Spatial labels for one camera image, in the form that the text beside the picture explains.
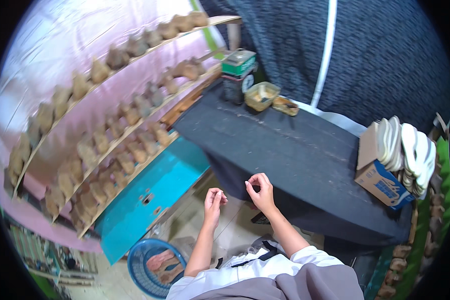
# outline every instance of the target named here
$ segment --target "white shirt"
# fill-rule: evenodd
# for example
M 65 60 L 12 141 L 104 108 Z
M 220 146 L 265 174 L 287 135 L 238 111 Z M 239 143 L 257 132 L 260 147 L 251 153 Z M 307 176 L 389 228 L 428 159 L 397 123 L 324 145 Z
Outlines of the white shirt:
M 307 263 L 312 263 L 319 267 L 343 265 L 340 260 L 328 255 L 325 251 L 318 250 L 314 246 L 308 246 L 295 252 L 290 259 L 282 254 L 278 254 L 266 261 L 257 259 L 240 267 L 231 267 L 259 258 L 267 252 L 267 250 L 261 248 L 257 254 L 249 253 L 239 257 L 232 257 L 220 269 L 201 271 L 196 277 L 183 276 L 170 287 L 166 299 L 189 300 L 204 292 L 224 288 L 239 281 L 256 277 L 275 279 L 279 274 L 294 276 Z

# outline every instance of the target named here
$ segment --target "curved wooden shelf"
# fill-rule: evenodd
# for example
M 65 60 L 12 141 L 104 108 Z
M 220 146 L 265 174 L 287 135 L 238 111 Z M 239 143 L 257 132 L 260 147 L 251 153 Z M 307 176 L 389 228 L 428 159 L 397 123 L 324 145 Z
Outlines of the curved wooden shelf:
M 179 133 L 174 131 L 172 132 L 170 135 L 170 144 L 172 144 L 176 139 L 179 138 Z M 154 159 L 156 159 L 167 147 L 164 147 L 162 145 L 158 145 L 158 151 L 155 155 L 150 156 L 147 161 L 145 161 L 143 164 L 138 164 L 135 166 L 135 170 L 133 171 L 133 174 L 130 176 L 126 176 L 126 181 L 128 182 L 128 184 L 130 184 L 132 182 L 132 180 L 135 179 L 135 177 L 137 177 L 138 174 L 140 174 L 140 172 L 142 172 Z M 116 195 L 113 197 L 113 199 L 111 199 L 110 201 L 107 201 L 107 203 L 104 204 L 100 204 L 98 205 L 98 211 L 97 214 L 92 218 L 91 223 L 88 225 L 85 225 L 85 227 L 83 228 L 82 231 L 78 231 L 77 237 L 79 239 L 81 239 L 84 234 L 87 232 L 87 230 L 90 228 L 90 226 L 92 226 L 92 224 L 95 223 L 95 221 L 98 219 L 98 217 L 105 211 L 105 209 L 108 207 L 108 205 L 110 203 L 112 203 L 112 201 L 115 200 L 115 198 L 118 197 L 118 195 L 123 191 L 123 189 L 120 189 L 117 191 Z
M 195 27 L 192 30 L 188 31 L 188 32 L 181 32 L 179 33 L 176 37 L 172 38 L 172 39 L 167 39 L 167 40 L 163 40 L 162 43 L 160 43 L 160 45 L 157 45 L 155 47 L 151 47 L 148 48 L 147 52 L 145 52 L 145 54 L 138 56 L 138 57 L 133 57 L 130 59 L 130 61 L 128 62 L 128 64 L 118 70 L 113 70 L 112 72 L 110 72 L 110 75 L 108 76 L 107 79 L 105 79 L 104 81 L 102 81 L 101 83 L 98 84 L 94 84 L 91 88 L 90 91 L 88 91 L 88 93 L 86 93 L 82 99 L 77 100 L 77 101 L 70 101 L 68 103 L 68 109 L 66 110 L 66 113 L 59 119 L 55 120 L 52 124 L 52 128 L 50 129 L 50 131 L 43 135 L 42 138 L 40 139 L 40 141 L 38 142 L 38 145 L 35 149 L 32 150 L 32 152 L 30 153 L 30 157 L 28 158 L 28 161 L 23 165 L 23 169 L 18 177 L 17 180 L 17 185 L 14 187 L 13 189 L 13 195 L 12 195 L 12 199 L 15 199 L 17 197 L 17 191 L 19 186 L 22 183 L 22 180 L 24 179 L 25 173 L 27 172 L 27 169 L 32 161 L 32 159 L 34 158 L 35 154 L 38 152 L 38 149 L 42 146 L 42 144 L 44 143 L 44 141 L 46 140 L 46 138 L 48 137 L 48 135 L 52 132 L 52 130 L 55 128 L 55 126 L 58 125 L 58 123 L 63 119 L 63 117 L 65 117 L 66 114 L 68 114 L 79 102 L 81 102 L 85 97 L 87 97 L 90 93 L 92 93 L 97 87 L 99 87 L 100 85 L 102 85 L 105 81 L 107 81 L 108 79 L 110 79 L 113 75 L 117 74 L 118 72 L 120 72 L 121 70 L 125 69 L 127 66 L 131 65 L 132 63 L 136 62 L 137 60 L 141 59 L 142 57 L 146 56 L 147 54 L 152 53 L 153 51 L 159 49 L 160 47 L 167 45 L 177 39 L 180 39 L 183 36 L 186 36 L 190 33 L 202 30 L 204 28 L 208 28 L 208 27 L 212 27 L 212 26 L 216 26 L 219 24 L 231 24 L 231 23 L 241 23 L 241 17 L 240 16 L 215 16 L 215 17 L 210 17 L 208 18 L 208 25 L 207 26 L 203 26 L 203 27 Z
M 160 106 L 154 108 L 154 109 L 151 111 L 150 116 L 152 116 L 154 113 L 156 113 L 157 111 L 159 111 L 162 107 L 164 107 L 165 105 L 167 105 L 168 102 L 170 102 L 172 99 L 176 98 L 176 97 L 177 97 L 178 95 L 180 95 L 183 91 L 185 91 L 185 90 L 191 88 L 194 84 L 197 83 L 197 81 L 200 81 L 201 79 L 204 79 L 204 78 L 210 76 L 211 74 L 215 73 L 215 72 L 217 71 L 217 69 L 219 69 L 220 67 L 221 67 L 221 64 L 216 64 L 216 65 L 212 66 L 210 69 L 208 69 L 207 72 L 206 72 L 205 74 L 201 75 L 196 81 L 187 81 L 184 85 L 182 85 L 182 86 L 179 88 L 179 90 L 178 90 L 177 93 L 174 93 L 174 94 L 172 94 L 172 95 L 169 95 L 167 98 L 165 98 L 165 99 L 163 100 L 162 105 L 160 105 Z M 145 123 L 146 121 L 147 121 L 147 118 L 143 118 L 143 117 L 140 118 L 140 120 L 138 120 L 137 124 L 135 124 L 135 125 L 133 125 L 133 126 L 128 126 L 128 127 L 126 127 L 126 128 L 125 128 L 125 131 L 123 132 L 123 135 L 122 135 L 120 138 L 111 141 L 111 142 L 109 143 L 109 146 L 108 146 L 108 151 L 107 151 L 106 153 L 104 153 L 104 154 L 102 154 L 102 155 L 100 155 L 100 156 L 98 157 L 97 164 L 94 166 L 94 168 L 88 169 L 88 170 L 86 170 L 86 171 L 84 172 L 84 174 L 83 174 L 83 180 L 82 180 L 82 182 L 81 182 L 80 184 L 75 185 L 75 187 L 73 188 L 73 194 L 75 194 L 75 193 L 78 191 L 78 189 L 82 186 L 82 184 L 83 184 L 84 182 L 87 181 L 88 177 L 89 177 L 89 176 L 93 173 L 93 171 L 94 171 L 94 170 L 102 163 L 102 161 L 103 161 L 110 153 L 112 153 L 112 151 L 113 151 L 115 148 L 117 148 L 117 147 L 125 140 L 126 137 L 128 137 L 132 132 L 134 132 L 138 127 L 140 127 L 140 125 L 142 125 L 142 124 Z M 66 199 L 65 199 L 65 204 L 67 204 L 67 202 L 70 201 L 70 199 L 71 199 L 71 198 L 66 198 Z M 63 209 L 63 207 L 65 207 L 65 205 L 62 206 L 62 207 L 59 207 L 59 208 L 58 208 L 58 211 L 60 212 L 60 211 Z M 55 222 L 55 220 L 56 220 L 58 217 L 59 217 L 59 215 L 54 215 L 53 218 L 52 218 L 52 223 Z

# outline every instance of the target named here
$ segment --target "blue patterned fabric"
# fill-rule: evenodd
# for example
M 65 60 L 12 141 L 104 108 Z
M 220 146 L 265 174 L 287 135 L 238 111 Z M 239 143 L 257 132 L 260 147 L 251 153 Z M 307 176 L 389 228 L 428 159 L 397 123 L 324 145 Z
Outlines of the blue patterned fabric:
M 203 0 L 210 16 L 240 15 L 241 46 L 258 53 L 282 94 L 310 104 L 328 1 Z M 225 25 L 219 26 L 228 43 Z M 450 115 L 450 62 L 415 0 L 338 0 L 335 38 L 318 108 L 368 126 L 397 115 L 420 131 Z

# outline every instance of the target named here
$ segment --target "dark table cover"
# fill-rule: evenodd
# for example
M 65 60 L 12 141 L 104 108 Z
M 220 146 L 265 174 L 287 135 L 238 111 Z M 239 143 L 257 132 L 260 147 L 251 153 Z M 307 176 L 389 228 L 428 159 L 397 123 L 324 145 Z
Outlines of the dark table cover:
M 354 182 L 356 136 L 303 110 L 257 113 L 222 95 L 219 79 L 173 127 L 205 152 L 226 192 L 249 200 L 244 181 L 263 172 L 276 206 L 301 229 L 370 246 L 408 239 L 411 204 L 393 211 Z

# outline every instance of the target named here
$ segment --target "pink wall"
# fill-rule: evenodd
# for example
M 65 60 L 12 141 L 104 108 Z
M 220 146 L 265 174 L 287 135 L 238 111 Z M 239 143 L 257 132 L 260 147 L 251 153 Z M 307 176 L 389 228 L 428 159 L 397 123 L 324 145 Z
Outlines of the pink wall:
M 98 243 L 79 241 L 71 230 L 51 226 L 29 204 L 11 201 L 3 190 L 3 169 L 10 150 L 26 130 L 28 116 L 36 113 L 40 102 L 50 101 L 54 86 L 72 85 L 73 70 L 87 72 L 92 56 L 104 59 L 110 43 L 120 45 L 130 33 L 153 29 L 174 14 L 185 15 L 191 10 L 186 0 L 38 1 L 19 29 L 0 76 L 0 205 L 9 215 L 46 239 L 82 251 L 101 251 Z M 213 32 L 217 44 L 223 45 L 217 31 Z M 105 113 L 116 111 L 120 100 L 130 102 L 133 92 L 143 92 L 145 84 L 158 79 L 165 67 L 208 51 L 203 34 L 191 33 L 108 79 L 52 130 L 28 168 L 25 187 L 43 198 L 46 185 L 54 180 L 58 166 L 84 131 L 102 124 Z M 179 100 L 169 103 L 153 119 Z M 67 216 L 69 210 L 66 207 L 62 214 Z

